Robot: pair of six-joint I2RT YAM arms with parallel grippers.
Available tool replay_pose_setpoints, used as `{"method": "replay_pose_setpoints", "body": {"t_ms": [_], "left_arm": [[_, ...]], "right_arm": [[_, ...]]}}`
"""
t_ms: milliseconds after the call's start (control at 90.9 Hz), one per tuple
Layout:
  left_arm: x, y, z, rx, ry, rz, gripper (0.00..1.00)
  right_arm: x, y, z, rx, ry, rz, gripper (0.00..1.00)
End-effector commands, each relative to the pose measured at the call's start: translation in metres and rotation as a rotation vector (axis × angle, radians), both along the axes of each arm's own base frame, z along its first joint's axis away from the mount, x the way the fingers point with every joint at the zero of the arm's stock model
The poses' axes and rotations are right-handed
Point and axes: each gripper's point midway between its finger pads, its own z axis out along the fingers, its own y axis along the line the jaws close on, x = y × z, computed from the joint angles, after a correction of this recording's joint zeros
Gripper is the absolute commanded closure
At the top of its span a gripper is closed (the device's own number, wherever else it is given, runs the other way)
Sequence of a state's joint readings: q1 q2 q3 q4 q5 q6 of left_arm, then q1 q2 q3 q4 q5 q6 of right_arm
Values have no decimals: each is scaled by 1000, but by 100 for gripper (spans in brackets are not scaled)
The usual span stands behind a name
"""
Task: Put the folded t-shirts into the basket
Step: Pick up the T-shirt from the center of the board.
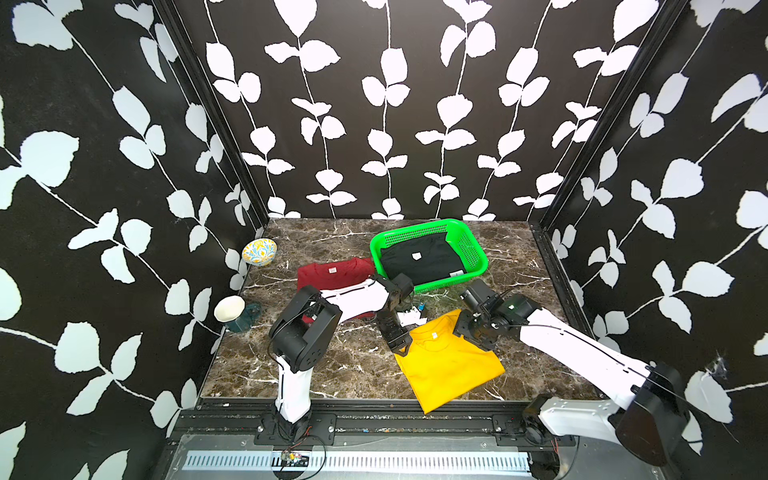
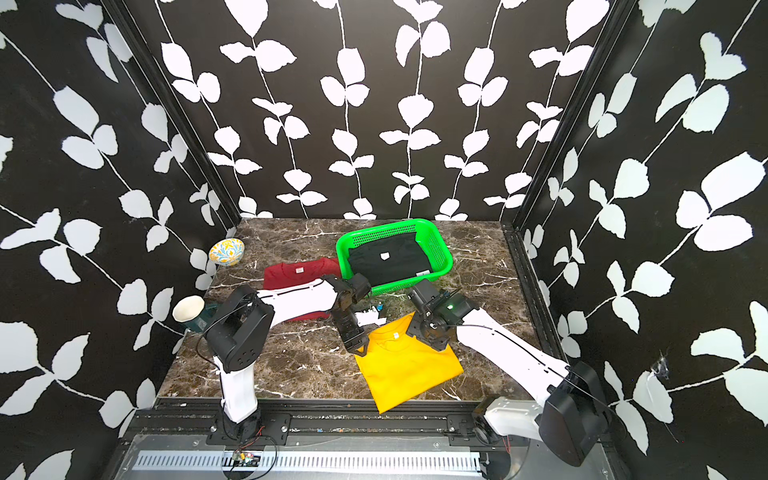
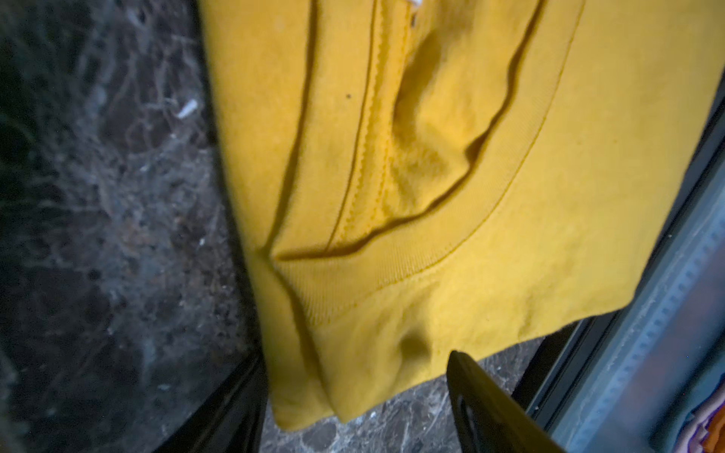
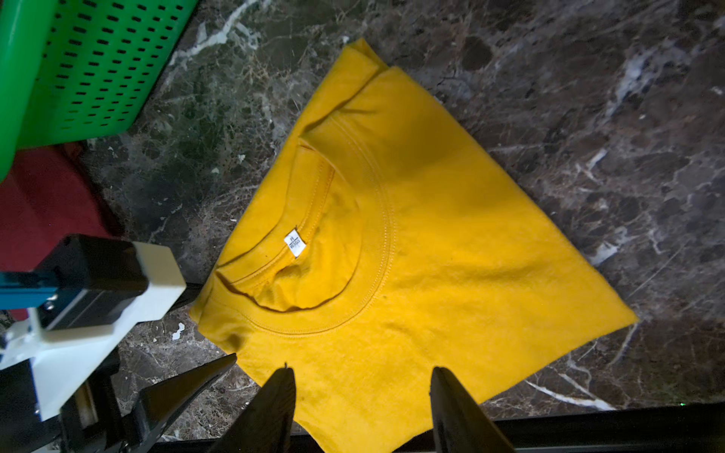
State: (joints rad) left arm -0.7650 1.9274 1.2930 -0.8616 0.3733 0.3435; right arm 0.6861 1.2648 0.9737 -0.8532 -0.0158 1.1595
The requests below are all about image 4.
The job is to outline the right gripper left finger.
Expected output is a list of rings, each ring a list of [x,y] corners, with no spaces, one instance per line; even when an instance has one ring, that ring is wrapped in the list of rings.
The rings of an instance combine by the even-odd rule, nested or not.
[[[279,368],[209,452],[288,452],[295,409],[294,370]]]

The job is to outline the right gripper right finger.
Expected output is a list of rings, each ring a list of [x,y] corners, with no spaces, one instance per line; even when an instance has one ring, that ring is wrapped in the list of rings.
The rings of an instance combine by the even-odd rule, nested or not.
[[[437,452],[515,452],[511,442],[445,367],[432,370],[430,405]]]

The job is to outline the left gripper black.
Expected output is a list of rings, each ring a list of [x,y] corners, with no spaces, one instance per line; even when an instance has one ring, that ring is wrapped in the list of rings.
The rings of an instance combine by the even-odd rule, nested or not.
[[[30,361],[15,364],[1,371],[1,450],[145,452],[236,361],[230,354],[147,387],[123,416],[111,382],[120,370],[120,355],[113,349],[60,412],[45,421]]]

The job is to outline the yellow t-shirt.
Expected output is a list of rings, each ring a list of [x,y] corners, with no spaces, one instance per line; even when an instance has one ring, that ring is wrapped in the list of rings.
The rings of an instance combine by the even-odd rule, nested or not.
[[[304,109],[190,311],[327,452],[432,427],[430,377],[477,402],[636,315],[446,109],[364,41]]]

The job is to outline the red t-shirt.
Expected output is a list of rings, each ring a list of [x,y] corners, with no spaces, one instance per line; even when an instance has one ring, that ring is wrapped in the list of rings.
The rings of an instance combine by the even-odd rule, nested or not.
[[[124,227],[94,186],[81,143],[15,155],[1,183],[1,269],[31,271],[71,234],[116,238]]]

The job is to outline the green plastic basket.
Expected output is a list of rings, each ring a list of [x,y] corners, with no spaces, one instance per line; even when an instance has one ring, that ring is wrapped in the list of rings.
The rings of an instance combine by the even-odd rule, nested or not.
[[[196,2],[4,1],[1,175],[19,150],[119,134],[135,121]]]

